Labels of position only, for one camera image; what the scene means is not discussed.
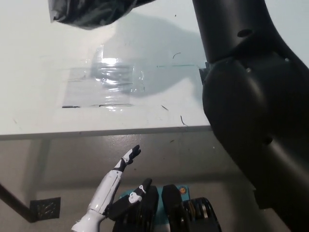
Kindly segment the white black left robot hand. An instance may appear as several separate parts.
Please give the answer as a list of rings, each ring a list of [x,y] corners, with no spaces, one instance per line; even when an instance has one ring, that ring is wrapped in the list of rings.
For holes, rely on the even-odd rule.
[[[88,206],[89,210],[95,211],[111,220],[117,220],[142,201],[152,183],[150,178],[145,179],[130,194],[115,202],[113,201],[125,168],[133,163],[133,159],[140,152],[140,146],[136,145],[126,152],[114,168],[104,176]]]

